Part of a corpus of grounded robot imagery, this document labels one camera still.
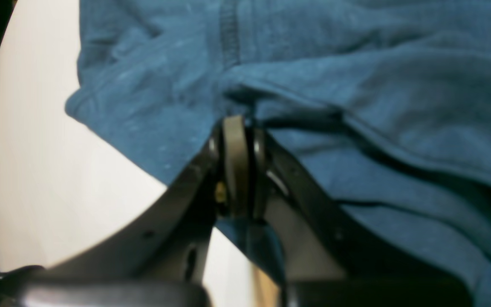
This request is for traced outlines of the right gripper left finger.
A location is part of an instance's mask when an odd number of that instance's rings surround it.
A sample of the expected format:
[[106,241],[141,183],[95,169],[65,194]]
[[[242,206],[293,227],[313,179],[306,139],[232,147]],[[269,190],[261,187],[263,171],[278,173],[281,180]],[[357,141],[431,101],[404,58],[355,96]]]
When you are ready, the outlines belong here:
[[240,215],[240,118],[224,118],[141,216],[51,269],[0,273],[0,307],[208,307],[212,228]]

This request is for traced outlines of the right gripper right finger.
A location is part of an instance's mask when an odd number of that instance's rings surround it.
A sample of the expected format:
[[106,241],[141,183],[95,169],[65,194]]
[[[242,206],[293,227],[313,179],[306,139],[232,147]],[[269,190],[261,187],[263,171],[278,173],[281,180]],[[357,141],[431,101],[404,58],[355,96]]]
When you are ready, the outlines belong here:
[[471,307],[456,277],[355,221],[263,130],[237,117],[237,215],[269,225],[281,307]]

